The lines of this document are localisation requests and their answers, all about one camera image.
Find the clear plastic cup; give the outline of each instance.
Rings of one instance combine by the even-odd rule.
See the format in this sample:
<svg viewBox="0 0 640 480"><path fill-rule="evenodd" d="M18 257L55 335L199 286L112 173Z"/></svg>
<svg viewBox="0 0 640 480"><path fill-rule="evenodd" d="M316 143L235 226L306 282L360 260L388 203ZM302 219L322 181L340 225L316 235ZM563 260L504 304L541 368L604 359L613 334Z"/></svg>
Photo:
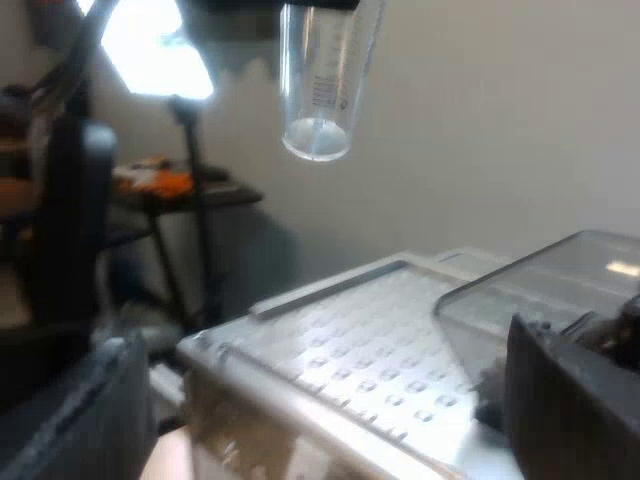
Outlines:
<svg viewBox="0 0 640 480"><path fill-rule="evenodd" d="M284 146L316 162L351 148L386 0L353 12L286 4L280 17Z"/></svg>

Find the plastic container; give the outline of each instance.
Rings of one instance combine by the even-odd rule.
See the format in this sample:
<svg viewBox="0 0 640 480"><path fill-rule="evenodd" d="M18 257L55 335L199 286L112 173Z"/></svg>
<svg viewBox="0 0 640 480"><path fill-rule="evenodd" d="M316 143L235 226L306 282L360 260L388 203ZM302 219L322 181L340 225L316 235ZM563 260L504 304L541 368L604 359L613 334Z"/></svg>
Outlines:
<svg viewBox="0 0 640 480"><path fill-rule="evenodd" d="M280 91L285 147L317 162L351 148L385 0L353 12L285 5L280 17Z"/></svg>
<svg viewBox="0 0 640 480"><path fill-rule="evenodd" d="M586 231L443 295L434 316L478 384L506 357L514 314L560 332L589 312L614 318L639 282L640 240Z"/></svg>

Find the clear plastic lid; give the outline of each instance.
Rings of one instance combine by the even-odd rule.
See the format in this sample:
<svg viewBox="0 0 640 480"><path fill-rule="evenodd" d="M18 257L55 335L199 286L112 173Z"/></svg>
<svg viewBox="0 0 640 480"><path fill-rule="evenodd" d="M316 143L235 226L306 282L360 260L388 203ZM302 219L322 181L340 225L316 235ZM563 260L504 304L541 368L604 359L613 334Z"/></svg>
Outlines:
<svg viewBox="0 0 640 480"><path fill-rule="evenodd" d="M616 316L639 282L640 240L584 231L442 296L434 316L478 382L506 355L514 314L562 331L588 312Z"/></svg>

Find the chair backrest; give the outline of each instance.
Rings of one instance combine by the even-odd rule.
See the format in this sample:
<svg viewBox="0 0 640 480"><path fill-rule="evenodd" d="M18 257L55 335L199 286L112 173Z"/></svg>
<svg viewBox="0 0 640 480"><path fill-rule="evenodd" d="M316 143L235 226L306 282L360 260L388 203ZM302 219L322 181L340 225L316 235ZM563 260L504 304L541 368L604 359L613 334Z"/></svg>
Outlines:
<svg viewBox="0 0 640 480"><path fill-rule="evenodd" d="M90 321L97 311L115 147L104 125L69 115L53 123L28 282L36 324Z"/></svg>

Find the orange object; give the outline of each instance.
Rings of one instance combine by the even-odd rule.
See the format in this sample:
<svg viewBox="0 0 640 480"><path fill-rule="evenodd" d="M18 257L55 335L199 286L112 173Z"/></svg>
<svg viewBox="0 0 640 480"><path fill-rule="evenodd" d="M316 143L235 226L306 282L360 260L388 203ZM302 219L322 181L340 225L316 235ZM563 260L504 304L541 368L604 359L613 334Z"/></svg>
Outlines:
<svg viewBox="0 0 640 480"><path fill-rule="evenodd" d="M123 181L119 187L134 192L152 193L161 198L174 198L191 193L193 181L189 173L158 170L150 184L133 186L130 181Z"/></svg>

